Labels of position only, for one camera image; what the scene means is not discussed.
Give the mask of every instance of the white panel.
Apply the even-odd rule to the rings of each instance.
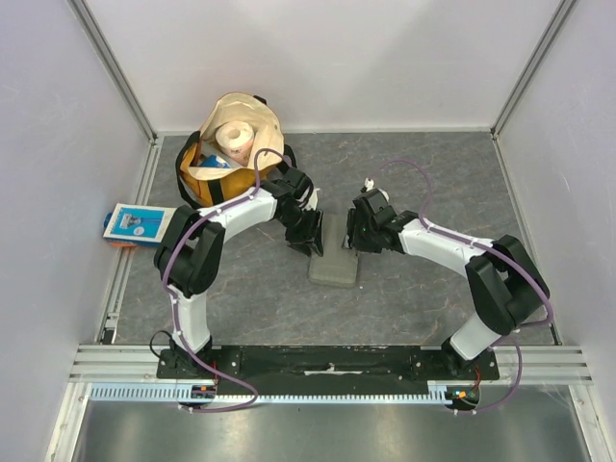
[[[564,338],[616,429],[616,9],[577,4],[501,138]]]
[[[0,2],[0,460],[40,461],[147,152],[64,0]]]
[[[266,97],[286,130],[488,127],[558,0],[89,0],[155,128]]]

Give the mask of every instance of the purple cable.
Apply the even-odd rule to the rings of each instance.
[[[463,238],[462,236],[458,236],[457,234],[450,233],[449,231],[447,231],[445,229],[439,228],[439,227],[435,226],[434,224],[429,223],[425,219],[425,212],[427,211],[428,207],[430,206],[430,202],[432,202],[432,197],[434,195],[434,183],[432,182],[432,178],[430,178],[430,176],[427,174],[427,171],[425,171],[425,169],[423,167],[421,167],[419,164],[416,164],[413,161],[408,161],[406,159],[393,159],[393,160],[388,161],[388,162],[384,163],[383,165],[381,165],[381,167],[378,170],[382,170],[383,168],[388,167],[388,166],[390,166],[392,164],[407,164],[407,165],[413,167],[414,169],[416,169],[419,173],[421,173],[423,178],[425,179],[425,182],[427,183],[427,195],[426,195],[425,200],[423,201],[422,206],[420,207],[420,211],[418,213],[419,221],[420,221],[420,223],[422,224],[422,226],[425,229],[427,229],[429,232],[434,232],[436,234],[440,234],[441,236],[445,236],[446,238],[452,239],[454,241],[458,241],[459,243],[462,243],[462,244],[465,244],[465,245],[469,245],[469,246],[475,246],[475,247],[480,248],[481,250],[483,250],[485,252],[488,252],[488,253],[496,256],[497,258],[499,258],[502,261],[504,261],[513,270],[518,272],[518,274],[520,274],[524,278],[524,280],[530,285],[530,287],[532,287],[532,289],[537,293],[537,295],[541,299],[541,302],[544,304],[544,306],[546,308],[546,318],[544,320],[541,320],[541,321],[526,322],[524,324],[521,324],[520,328],[539,327],[541,325],[547,325],[547,324],[551,324],[553,322],[554,310],[552,308],[552,304],[551,304],[550,300],[548,299],[546,294],[543,292],[543,289],[541,289],[539,284],[537,284],[537,282],[532,278],[532,276],[530,274],[528,274],[528,272],[524,268],[522,268],[520,265],[518,265],[516,262],[511,260],[508,256],[506,256],[502,252],[499,252],[498,250],[495,250],[493,247],[489,247],[488,245],[484,245],[482,243],[473,243],[473,241],[471,241],[470,239],[466,239],[466,238]],[[492,344],[492,347],[494,347],[497,344],[499,344],[502,341],[502,339],[503,339],[503,337],[501,337],[498,340],[496,340]],[[490,411],[492,409],[495,409],[495,408],[501,406],[502,404],[505,404],[509,400],[511,400],[511,398],[513,398],[515,393],[518,391],[518,388],[520,387],[520,380],[522,379],[522,367],[523,367],[522,351],[520,350],[520,346],[518,345],[518,343],[515,340],[514,340],[514,345],[515,345],[516,351],[518,353],[518,374],[516,376],[516,380],[513,383],[513,386],[511,387],[511,389],[509,390],[507,395],[505,395],[505,397],[503,399],[501,399],[501,400],[499,400],[499,401],[497,401],[497,402],[495,402],[493,404],[490,404],[488,406],[482,407],[481,409],[477,409],[477,410],[474,410],[474,411],[459,411],[459,412],[467,413],[467,414],[479,414],[479,413],[482,413],[482,412],[486,412],[486,411]]]
[[[179,311],[178,311],[177,296],[176,296],[175,292],[172,291],[168,287],[168,281],[169,281],[169,275],[171,273],[171,268],[173,268],[173,265],[175,264],[175,260],[177,260],[177,256],[179,255],[180,250],[182,249],[182,247],[184,247],[184,245],[188,241],[189,237],[194,233],[194,231],[196,231],[196,229],[199,226],[201,226],[205,221],[207,221],[211,217],[217,215],[218,213],[224,212],[225,210],[228,210],[231,207],[235,207],[236,205],[240,205],[240,204],[250,200],[250,197],[254,196],[254,194],[256,194],[261,189],[261,175],[259,174],[259,169],[257,168],[257,160],[259,159],[259,156],[261,154],[263,154],[264,152],[271,152],[272,154],[275,154],[276,156],[280,157],[283,161],[285,161],[287,163],[287,165],[289,165],[289,167],[291,166],[290,159],[288,157],[286,157],[286,156],[283,156],[278,151],[276,151],[274,149],[270,149],[268,147],[264,147],[264,148],[259,149],[255,153],[255,155],[254,155],[254,171],[255,171],[255,189],[254,189],[254,191],[251,192],[250,194],[243,195],[242,197],[240,197],[237,200],[234,200],[233,202],[225,202],[225,203],[221,204],[219,207],[217,207],[215,210],[210,212],[209,214],[206,214],[205,216],[203,216],[200,219],[198,219],[188,229],[188,231],[184,234],[184,236],[182,236],[180,241],[177,243],[177,246],[173,249],[173,252],[171,252],[171,257],[169,258],[169,261],[168,261],[167,266],[165,267],[165,271],[163,273],[163,279],[162,279],[163,290],[165,292],[167,292],[170,295],[170,297],[171,297],[171,316],[173,318],[173,328],[175,329],[175,332],[177,333],[177,336],[180,339],[180,342],[182,344],[182,347],[184,347],[184,350],[189,354],[189,356],[193,359],[193,361],[196,364],[201,366],[206,371],[211,372],[214,375],[218,375],[218,376],[220,376],[220,377],[222,377],[222,378],[224,378],[226,380],[229,380],[231,382],[237,383],[238,385],[241,385],[242,387],[244,387],[247,390],[249,390],[250,393],[252,393],[252,395],[253,395],[250,400],[248,400],[246,402],[242,402],[240,404],[234,404],[232,406],[218,407],[218,408],[213,408],[213,409],[192,409],[192,412],[201,413],[201,414],[213,414],[213,413],[217,413],[217,412],[237,411],[239,409],[245,409],[250,404],[252,404],[254,401],[256,401],[257,398],[259,397],[259,393],[257,392],[257,389],[254,388],[252,385],[250,385],[249,383],[246,383],[243,380],[240,380],[239,378],[236,378],[236,377],[234,377],[232,375],[229,375],[229,374],[224,373],[224,372],[217,371],[212,366],[210,366],[210,365],[206,364],[205,362],[201,361],[201,359],[196,355],[196,353],[193,351],[191,346],[188,344],[187,340],[184,338],[184,334],[182,333],[182,328],[180,326],[180,314],[179,314]],[[190,408],[188,408],[186,406],[182,406],[182,408],[183,409],[190,409]]]

